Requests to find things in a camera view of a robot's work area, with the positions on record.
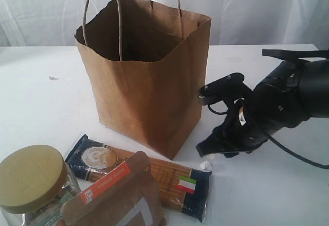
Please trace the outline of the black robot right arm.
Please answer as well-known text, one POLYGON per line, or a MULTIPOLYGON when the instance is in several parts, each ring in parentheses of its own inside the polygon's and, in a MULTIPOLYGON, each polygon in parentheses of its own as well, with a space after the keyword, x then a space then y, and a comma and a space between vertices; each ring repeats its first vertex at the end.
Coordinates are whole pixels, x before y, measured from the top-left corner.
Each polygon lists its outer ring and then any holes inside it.
POLYGON ((328 51, 263 49, 262 55, 281 62, 254 89, 244 83, 241 73, 199 89, 203 106, 218 102, 227 106, 224 122, 196 146, 200 156, 251 153, 282 128, 328 118, 328 51))

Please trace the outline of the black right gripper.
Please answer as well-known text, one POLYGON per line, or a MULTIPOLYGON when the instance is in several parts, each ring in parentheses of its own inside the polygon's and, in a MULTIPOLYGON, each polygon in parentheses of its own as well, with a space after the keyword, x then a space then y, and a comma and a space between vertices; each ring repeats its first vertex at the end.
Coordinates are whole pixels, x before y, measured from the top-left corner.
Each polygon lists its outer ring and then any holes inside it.
POLYGON ((224 122, 196 146, 200 157, 223 154, 231 158, 241 152, 251 153, 268 141, 261 132, 268 129, 268 104, 243 99, 225 99, 224 104, 227 106, 224 122))

